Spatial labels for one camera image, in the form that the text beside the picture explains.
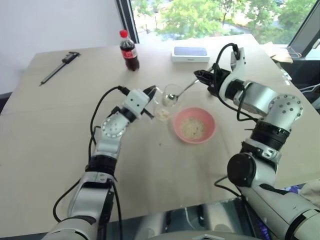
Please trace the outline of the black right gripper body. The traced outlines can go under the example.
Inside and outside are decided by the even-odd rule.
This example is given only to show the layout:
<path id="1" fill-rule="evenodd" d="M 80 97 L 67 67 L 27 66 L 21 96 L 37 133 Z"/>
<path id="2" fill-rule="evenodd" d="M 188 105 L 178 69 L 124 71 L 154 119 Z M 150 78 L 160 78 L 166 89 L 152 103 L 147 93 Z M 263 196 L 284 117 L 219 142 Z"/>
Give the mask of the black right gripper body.
<path id="1" fill-rule="evenodd" d="M 211 95 L 218 96 L 221 86 L 229 74 L 230 72 L 228 70 L 220 68 L 219 65 L 217 66 L 216 71 L 213 70 L 213 72 L 209 75 L 210 81 L 207 87 L 207 90 Z"/>

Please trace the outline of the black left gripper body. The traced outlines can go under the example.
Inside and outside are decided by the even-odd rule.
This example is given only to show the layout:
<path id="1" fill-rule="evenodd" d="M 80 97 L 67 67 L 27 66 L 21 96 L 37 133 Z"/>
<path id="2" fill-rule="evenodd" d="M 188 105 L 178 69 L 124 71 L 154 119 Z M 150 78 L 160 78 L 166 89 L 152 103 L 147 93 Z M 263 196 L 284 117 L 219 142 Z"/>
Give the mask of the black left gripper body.
<path id="1" fill-rule="evenodd" d="M 148 111 L 147 106 L 152 100 L 152 97 L 149 96 L 148 92 L 143 92 L 143 103 L 142 103 L 142 110 L 140 112 L 141 115 L 146 114 L 146 115 L 151 115 L 151 113 Z"/>

